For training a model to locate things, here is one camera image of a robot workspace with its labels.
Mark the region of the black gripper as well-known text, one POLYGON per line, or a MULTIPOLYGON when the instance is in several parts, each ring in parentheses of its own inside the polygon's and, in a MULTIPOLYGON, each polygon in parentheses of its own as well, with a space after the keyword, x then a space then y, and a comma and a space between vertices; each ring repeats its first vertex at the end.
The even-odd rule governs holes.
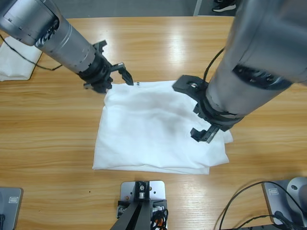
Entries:
POLYGON ((134 85, 131 74, 127 71, 124 63, 111 65, 101 54, 95 54, 94 60, 88 68, 78 72, 79 77, 84 81, 84 88, 91 89, 97 93, 106 93, 112 88, 111 72, 117 71, 127 85, 134 85))
POLYGON ((193 96, 193 99, 197 102, 193 110, 198 117, 209 123, 209 127, 198 131, 193 128, 190 131, 191 137, 197 142, 210 142, 211 132, 208 131, 211 127, 218 127, 222 131, 229 130, 233 125, 242 120, 241 117, 226 117, 230 115, 228 112, 219 112, 211 107, 209 101, 199 95, 193 96))

